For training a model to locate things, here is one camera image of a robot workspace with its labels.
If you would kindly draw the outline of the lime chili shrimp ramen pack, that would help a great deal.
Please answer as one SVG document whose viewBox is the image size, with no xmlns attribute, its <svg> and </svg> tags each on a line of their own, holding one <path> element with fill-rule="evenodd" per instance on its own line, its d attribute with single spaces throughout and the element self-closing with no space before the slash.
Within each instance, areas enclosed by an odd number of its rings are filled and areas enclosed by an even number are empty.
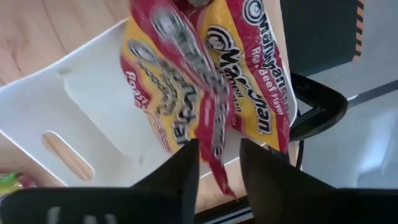
<svg viewBox="0 0 398 224">
<path fill-rule="evenodd" d="M 36 187 L 35 180 L 20 172 L 0 174 L 0 198 L 20 189 Z"/>
</svg>

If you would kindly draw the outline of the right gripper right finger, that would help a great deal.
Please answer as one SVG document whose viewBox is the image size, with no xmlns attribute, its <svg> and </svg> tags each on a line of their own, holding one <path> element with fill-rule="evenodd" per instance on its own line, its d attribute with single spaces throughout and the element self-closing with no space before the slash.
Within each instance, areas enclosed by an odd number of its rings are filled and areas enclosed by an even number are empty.
<svg viewBox="0 0 398 224">
<path fill-rule="evenodd" d="M 398 224 L 398 190 L 332 187 L 250 139 L 241 172 L 257 224 Z"/>
</svg>

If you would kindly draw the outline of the white plastic bin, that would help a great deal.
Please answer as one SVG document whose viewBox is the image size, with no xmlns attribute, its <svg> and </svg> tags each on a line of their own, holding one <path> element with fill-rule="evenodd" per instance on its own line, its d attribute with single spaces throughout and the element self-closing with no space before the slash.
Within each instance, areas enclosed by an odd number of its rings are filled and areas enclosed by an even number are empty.
<svg viewBox="0 0 398 224">
<path fill-rule="evenodd" d="M 125 23 L 0 88 L 0 134 L 69 187 L 127 187 L 166 162 L 120 64 Z"/>
</svg>

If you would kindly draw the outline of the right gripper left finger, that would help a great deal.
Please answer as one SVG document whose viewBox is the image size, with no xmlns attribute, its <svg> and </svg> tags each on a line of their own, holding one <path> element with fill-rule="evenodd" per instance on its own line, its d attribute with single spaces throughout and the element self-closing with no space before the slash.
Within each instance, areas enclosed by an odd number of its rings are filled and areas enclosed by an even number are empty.
<svg viewBox="0 0 398 224">
<path fill-rule="evenodd" d="M 0 224 L 194 224 L 199 180 L 192 139 L 131 187 L 18 190 L 0 200 Z"/>
</svg>

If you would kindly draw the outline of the red roast beef ramen pack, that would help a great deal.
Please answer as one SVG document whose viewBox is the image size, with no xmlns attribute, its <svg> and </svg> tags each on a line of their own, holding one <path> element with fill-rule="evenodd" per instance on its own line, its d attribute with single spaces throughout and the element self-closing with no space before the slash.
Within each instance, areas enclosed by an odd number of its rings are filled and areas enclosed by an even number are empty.
<svg viewBox="0 0 398 224">
<path fill-rule="evenodd" d="M 232 127 L 285 153 L 296 105 L 263 0 L 211 0 L 188 18 L 232 88 Z"/>
<path fill-rule="evenodd" d="M 221 192 L 233 196 L 223 162 L 231 87 L 173 0 L 129 0 L 120 64 L 164 149 L 177 152 L 197 139 Z"/>
</svg>

